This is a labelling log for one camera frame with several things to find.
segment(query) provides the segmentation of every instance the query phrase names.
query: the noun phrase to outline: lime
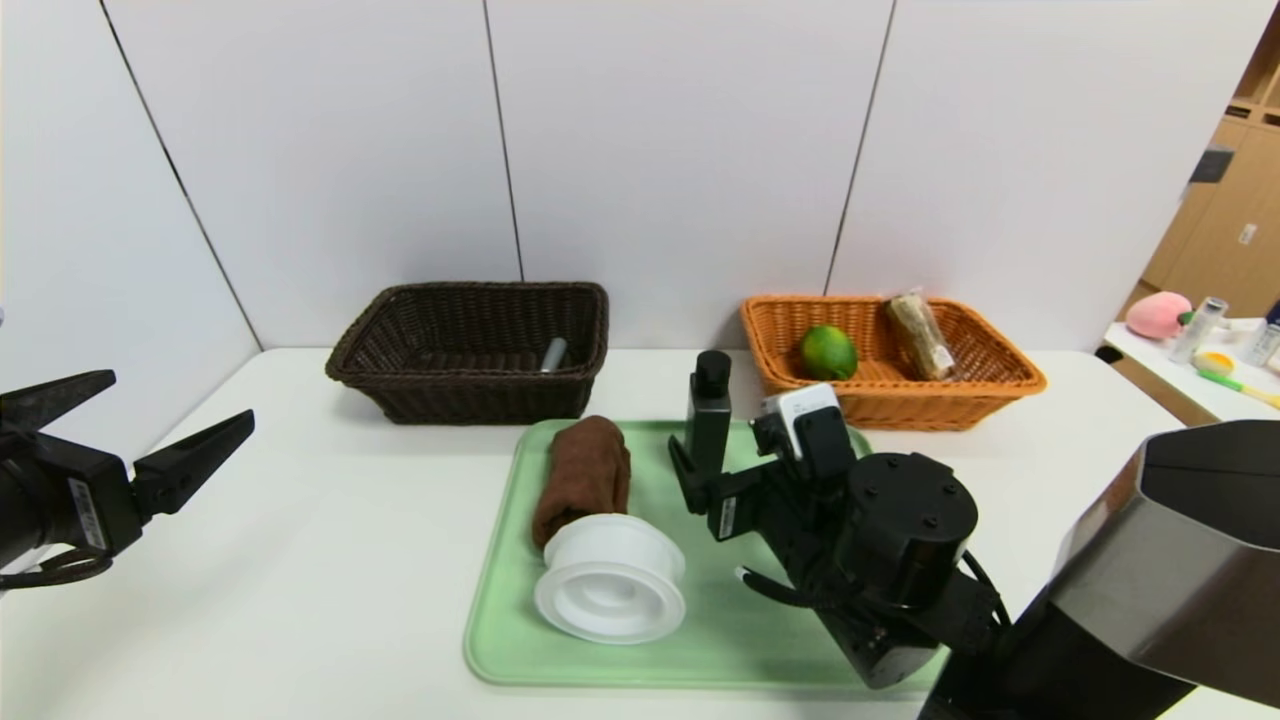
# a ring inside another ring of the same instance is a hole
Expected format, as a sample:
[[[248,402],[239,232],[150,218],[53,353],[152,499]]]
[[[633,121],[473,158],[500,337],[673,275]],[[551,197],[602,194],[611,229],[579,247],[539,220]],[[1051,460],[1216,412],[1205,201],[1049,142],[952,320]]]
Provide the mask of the lime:
[[[858,348],[840,328],[814,325],[800,341],[800,354],[815,380],[847,380],[858,372]]]

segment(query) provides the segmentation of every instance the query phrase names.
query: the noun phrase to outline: white wall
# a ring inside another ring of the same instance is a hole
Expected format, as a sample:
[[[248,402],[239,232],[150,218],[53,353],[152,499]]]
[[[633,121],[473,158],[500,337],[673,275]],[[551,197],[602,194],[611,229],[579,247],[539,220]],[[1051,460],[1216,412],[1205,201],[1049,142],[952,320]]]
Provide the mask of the white wall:
[[[108,0],[262,343],[387,286],[517,281],[480,0]]]
[[[923,283],[1096,345],[1274,5],[897,0],[831,292]]]
[[[820,295],[890,6],[489,0],[526,279],[604,284],[621,347]]]
[[[4,5],[0,389],[111,368],[50,425],[133,460],[257,351],[96,3]]]

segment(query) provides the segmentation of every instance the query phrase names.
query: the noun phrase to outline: green tray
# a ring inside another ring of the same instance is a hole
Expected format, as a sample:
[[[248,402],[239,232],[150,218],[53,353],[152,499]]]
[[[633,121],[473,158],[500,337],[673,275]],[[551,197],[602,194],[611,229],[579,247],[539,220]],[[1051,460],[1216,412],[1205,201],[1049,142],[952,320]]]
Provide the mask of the green tray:
[[[467,665],[479,678],[502,685],[840,689],[876,700],[933,685],[942,652],[893,688],[870,691],[812,611],[760,597],[733,577],[735,568],[748,565],[786,579],[759,536],[718,543],[707,532],[707,518],[685,509],[667,455],[667,438],[684,432],[680,421],[618,427],[631,450],[628,510],[685,553],[687,570],[680,583],[685,623],[660,641],[637,646],[596,644],[550,626],[534,607],[534,584],[547,568],[529,533],[549,473],[552,438],[572,423],[538,423],[516,448],[467,621]],[[860,434],[852,437],[859,455],[869,452]],[[733,423],[724,469],[742,470],[765,460],[756,456],[746,423]]]

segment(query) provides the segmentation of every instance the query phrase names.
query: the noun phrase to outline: cable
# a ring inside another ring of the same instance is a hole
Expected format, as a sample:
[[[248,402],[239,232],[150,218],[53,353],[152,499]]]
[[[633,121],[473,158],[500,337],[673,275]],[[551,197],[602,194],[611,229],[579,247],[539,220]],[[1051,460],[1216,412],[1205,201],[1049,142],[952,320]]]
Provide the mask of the cable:
[[[964,551],[964,555],[961,557],[964,559],[964,564],[969,566],[969,570],[973,573],[973,577],[977,578],[979,583],[991,588],[992,592],[996,592],[996,584],[991,582],[991,577],[987,575],[987,571],[983,570],[982,565],[978,564],[978,559],[974,557],[973,553],[969,552],[968,550]],[[1009,619],[1009,611],[1005,610],[1005,601],[1000,597],[998,592],[996,592],[996,618],[1000,620],[1000,624],[1005,628],[1011,628],[1014,625],[1012,621],[1010,621]]]
[[[41,562],[37,571],[0,575],[0,591],[65,585],[101,575],[110,566],[106,555],[77,547]]]
[[[762,575],[750,568],[739,568],[733,570],[733,574],[737,575],[737,579],[742,580],[742,584],[753,591],[774,602],[781,602],[782,605],[788,605],[791,607],[803,607],[805,610],[836,610],[849,603],[847,597],[837,598],[801,593],[800,591],[783,585],[773,578]],[[849,594],[856,594],[859,592],[861,592],[860,583],[849,588]]]

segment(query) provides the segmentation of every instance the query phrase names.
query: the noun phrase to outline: wicker basket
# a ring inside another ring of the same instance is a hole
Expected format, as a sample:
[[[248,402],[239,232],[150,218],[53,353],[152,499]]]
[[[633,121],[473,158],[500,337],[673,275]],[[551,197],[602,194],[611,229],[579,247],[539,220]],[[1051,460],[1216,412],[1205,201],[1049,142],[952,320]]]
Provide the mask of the wicker basket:
[[[604,364],[609,300],[594,283],[392,287],[342,336],[325,373],[393,423],[526,424],[577,418]],[[568,347],[540,373],[552,338]]]
[[[973,309],[950,300],[929,305],[956,360],[948,380],[910,379],[882,297],[753,297],[742,304],[742,324],[771,395],[814,382],[804,378],[799,351],[809,328],[844,329],[858,345],[858,373],[832,384],[845,419],[859,428],[963,430],[1047,387],[1039,369]]]

